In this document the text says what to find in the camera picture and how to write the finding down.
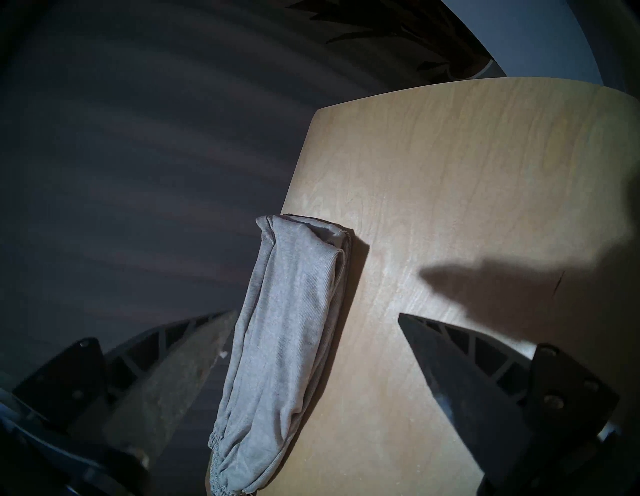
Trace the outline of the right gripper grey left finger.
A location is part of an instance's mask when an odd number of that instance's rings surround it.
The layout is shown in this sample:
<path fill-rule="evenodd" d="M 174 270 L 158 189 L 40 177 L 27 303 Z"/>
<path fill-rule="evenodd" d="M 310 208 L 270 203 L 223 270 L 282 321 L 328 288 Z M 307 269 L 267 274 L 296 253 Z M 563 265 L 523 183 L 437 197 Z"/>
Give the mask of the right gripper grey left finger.
<path fill-rule="evenodd" d="M 148 329 L 104 353 L 81 338 L 10 393 L 10 427 L 37 439 L 115 449 L 155 462 L 199 395 L 238 318 L 208 313 Z"/>

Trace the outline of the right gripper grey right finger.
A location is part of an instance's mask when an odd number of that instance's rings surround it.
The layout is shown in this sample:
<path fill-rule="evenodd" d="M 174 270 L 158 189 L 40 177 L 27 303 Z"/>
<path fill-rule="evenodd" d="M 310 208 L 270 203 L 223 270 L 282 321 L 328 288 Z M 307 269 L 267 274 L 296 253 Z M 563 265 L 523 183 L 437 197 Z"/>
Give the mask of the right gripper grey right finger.
<path fill-rule="evenodd" d="M 397 322 L 433 397 L 483 472 L 479 489 L 577 489 L 619 439 L 619 395 L 561 348 L 527 358 L 484 333 Z"/>

